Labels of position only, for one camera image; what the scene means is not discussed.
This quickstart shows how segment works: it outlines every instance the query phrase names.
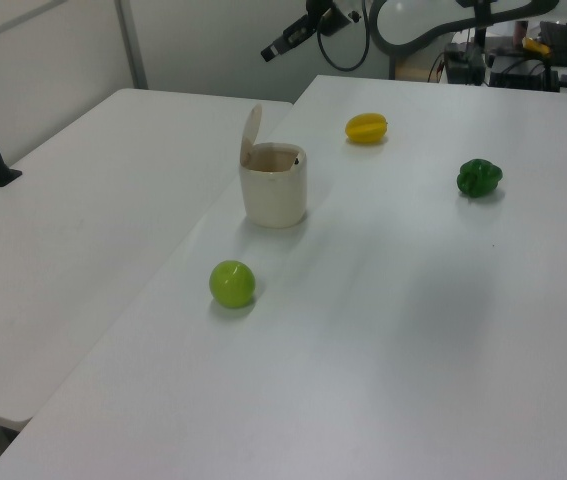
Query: cup lid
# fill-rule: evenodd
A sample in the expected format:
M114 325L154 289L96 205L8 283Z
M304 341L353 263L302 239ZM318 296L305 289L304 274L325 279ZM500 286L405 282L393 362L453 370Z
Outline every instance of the cup lid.
M241 138L241 165L247 164L252 148L254 148L254 142L256 141L256 136L259 133L259 126L261 125L262 113L263 107L261 107L260 103L257 103L245 121L243 137Z

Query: green bell pepper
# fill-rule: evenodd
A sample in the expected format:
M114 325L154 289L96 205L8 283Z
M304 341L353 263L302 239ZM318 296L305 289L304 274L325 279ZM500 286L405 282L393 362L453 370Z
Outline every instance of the green bell pepper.
M456 184L465 195L477 198L492 192L502 178L503 171L499 167L487 160L475 158L461 165Z

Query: table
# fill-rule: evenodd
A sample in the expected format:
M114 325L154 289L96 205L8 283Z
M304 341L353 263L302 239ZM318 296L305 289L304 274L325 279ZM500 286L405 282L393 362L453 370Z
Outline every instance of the table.
M20 430L237 171L255 100L121 90L0 189L0 425ZM264 102L267 134L291 105Z
M385 143L345 141L365 111ZM0 480L567 478L559 124L566 95L318 77L269 137L307 152L306 220L251 225L235 179ZM505 178L469 201L475 156ZM228 258L257 277L245 309L209 295Z

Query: equipment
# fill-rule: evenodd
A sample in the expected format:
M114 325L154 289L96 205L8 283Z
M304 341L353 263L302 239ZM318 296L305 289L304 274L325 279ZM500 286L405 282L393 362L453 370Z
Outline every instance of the equipment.
M305 6L307 15L261 52L266 61L310 38L321 18L324 35L332 35L360 18L356 10L348 16L343 14L352 1L307 0ZM369 20L376 46L391 57L406 57L445 33L528 17L567 20L567 0L371 0Z
M541 41L552 49L552 65L567 67L567 25L541 22Z

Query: white cup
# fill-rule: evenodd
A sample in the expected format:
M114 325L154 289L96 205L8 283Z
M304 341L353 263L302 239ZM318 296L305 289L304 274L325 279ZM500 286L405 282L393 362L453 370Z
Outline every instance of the white cup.
M241 145L240 179L247 217L257 225L286 228L303 219L307 204L307 158L286 143L254 145L261 106L246 122Z

